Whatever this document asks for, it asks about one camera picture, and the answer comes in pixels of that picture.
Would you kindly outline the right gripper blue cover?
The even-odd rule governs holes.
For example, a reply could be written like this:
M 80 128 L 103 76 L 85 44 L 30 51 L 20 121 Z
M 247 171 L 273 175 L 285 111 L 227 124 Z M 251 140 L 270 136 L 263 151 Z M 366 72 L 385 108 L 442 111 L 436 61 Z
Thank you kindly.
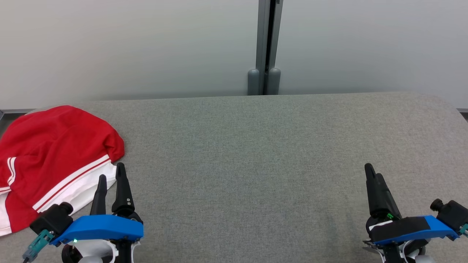
M 393 219 L 366 225 L 369 239 L 363 241 L 364 249 L 378 254 L 383 263 L 434 263 L 426 254 L 426 245 L 436 238 L 459 238 L 457 232 L 432 215 L 401 219 L 383 175 L 376 173 L 371 163 L 365 164 L 365 175 L 370 216 L 378 218 L 381 208 Z

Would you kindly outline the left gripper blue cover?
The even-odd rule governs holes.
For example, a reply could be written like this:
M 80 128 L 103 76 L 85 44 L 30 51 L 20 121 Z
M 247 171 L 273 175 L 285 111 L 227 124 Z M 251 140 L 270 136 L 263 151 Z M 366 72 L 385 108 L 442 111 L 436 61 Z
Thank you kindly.
M 124 163 L 116 166 L 116 198 L 112 213 L 106 214 L 107 178 L 99 181 L 89 216 L 75 220 L 62 235 L 51 242 L 64 245 L 64 263 L 133 263 L 134 251 L 144 236 L 140 220 L 125 217 L 135 211 Z

